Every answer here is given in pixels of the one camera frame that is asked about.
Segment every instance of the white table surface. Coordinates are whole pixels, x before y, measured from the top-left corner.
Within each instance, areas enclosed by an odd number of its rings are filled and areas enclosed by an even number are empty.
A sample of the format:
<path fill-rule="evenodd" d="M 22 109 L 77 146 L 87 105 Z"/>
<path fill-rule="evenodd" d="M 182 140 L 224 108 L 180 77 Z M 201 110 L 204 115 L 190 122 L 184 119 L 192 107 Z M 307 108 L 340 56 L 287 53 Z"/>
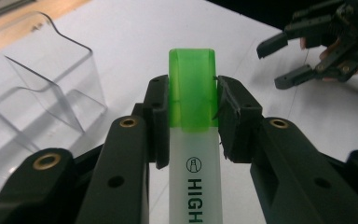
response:
<path fill-rule="evenodd" d="M 315 65 L 320 49 L 297 40 L 259 60 L 256 47 L 280 31 L 202 0 L 93 0 L 55 21 L 58 30 L 90 47 L 109 107 L 95 146 L 110 123 L 129 115 L 145 97 L 148 81 L 168 73 L 175 48 L 215 50 L 217 75 L 234 77 L 263 106 L 265 117 L 294 122 L 323 153 L 345 161 L 358 149 L 358 76 L 347 83 L 312 80 L 286 91 L 274 78 L 303 63 Z M 265 223 L 249 164 L 221 157 L 225 224 Z M 151 166 L 150 223 L 168 223 L 168 167 Z"/>

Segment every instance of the green highlighter cap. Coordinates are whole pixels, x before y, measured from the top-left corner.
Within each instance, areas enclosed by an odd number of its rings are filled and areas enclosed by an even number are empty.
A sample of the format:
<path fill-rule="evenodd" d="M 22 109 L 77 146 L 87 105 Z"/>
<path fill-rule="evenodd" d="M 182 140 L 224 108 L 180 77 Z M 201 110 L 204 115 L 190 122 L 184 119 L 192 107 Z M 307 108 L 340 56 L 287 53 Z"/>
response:
<path fill-rule="evenodd" d="M 170 50 L 170 126 L 187 133 L 217 127 L 217 92 L 212 49 Z"/>

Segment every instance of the highlighter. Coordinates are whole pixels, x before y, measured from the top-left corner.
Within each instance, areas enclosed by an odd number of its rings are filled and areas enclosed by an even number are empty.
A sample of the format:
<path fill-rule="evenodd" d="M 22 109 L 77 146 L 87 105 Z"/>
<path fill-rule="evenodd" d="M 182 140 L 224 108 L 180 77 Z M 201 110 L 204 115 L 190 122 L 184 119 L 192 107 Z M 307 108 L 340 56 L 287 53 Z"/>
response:
<path fill-rule="evenodd" d="M 212 49 L 172 49 L 170 224 L 223 223 Z"/>

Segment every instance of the brass screw insert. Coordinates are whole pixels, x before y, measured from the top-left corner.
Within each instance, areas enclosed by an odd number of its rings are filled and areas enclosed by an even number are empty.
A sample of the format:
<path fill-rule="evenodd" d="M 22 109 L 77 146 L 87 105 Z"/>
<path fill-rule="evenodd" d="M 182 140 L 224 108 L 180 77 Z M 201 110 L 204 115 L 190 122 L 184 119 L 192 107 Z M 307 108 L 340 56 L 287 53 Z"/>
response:
<path fill-rule="evenodd" d="M 48 153 L 34 161 L 34 169 L 47 170 L 57 165 L 61 160 L 61 156 L 57 153 Z"/>
<path fill-rule="evenodd" d="M 133 118 L 128 118 L 128 119 L 123 119 L 120 122 L 120 126 L 123 128 L 131 128 L 134 127 L 138 124 L 138 120 L 133 119 Z"/>

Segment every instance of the transparent plastic organizer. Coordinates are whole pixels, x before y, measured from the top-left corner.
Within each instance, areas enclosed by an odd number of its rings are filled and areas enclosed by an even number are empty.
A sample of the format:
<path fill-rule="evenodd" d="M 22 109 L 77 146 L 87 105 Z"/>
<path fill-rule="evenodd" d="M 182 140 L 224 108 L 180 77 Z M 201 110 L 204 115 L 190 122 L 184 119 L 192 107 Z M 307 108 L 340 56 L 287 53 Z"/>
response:
<path fill-rule="evenodd" d="M 0 188 L 37 150 L 76 152 L 105 111 L 89 48 L 38 12 L 0 27 Z"/>

